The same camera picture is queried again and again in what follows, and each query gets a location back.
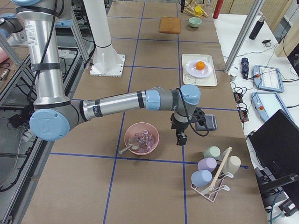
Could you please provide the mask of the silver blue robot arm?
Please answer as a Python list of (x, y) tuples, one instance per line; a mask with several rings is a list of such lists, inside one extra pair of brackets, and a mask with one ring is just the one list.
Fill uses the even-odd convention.
[[(0, 32), (6, 36), (26, 32), (29, 46), (54, 44), (54, 26), (69, 28), (74, 22), (70, 0), (14, 0), (16, 13), (0, 16)], [(105, 4), (102, 0), (83, 1), (87, 18), (96, 45), (102, 40), (111, 40)]]
[(175, 90), (153, 88), (97, 100), (70, 100), (63, 87), (54, 26), (71, 19), (69, 0), (16, 0), (16, 14), (24, 23), (37, 98), (29, 120), (32, 132), (42, 140), (56, 141), (71, 129), (96, 117), (145, 108), (172, 111), (171, 128), (177, 144), (186, 144), (185, 129), (204, 117), (197, 107), (200, 90), (191, 84)]

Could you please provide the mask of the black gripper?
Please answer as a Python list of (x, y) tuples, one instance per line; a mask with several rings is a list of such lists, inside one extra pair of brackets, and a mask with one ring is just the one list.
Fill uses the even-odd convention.
[(177, 146), (185, 146), (187, 142), (187, 135), (185, 135), (185, 130), (188, 128), (188, 122), (180, 122), (178, 121), (174, 113), (171, 115), (171, 129), (176, 130), (176, 137), (177, 137)]

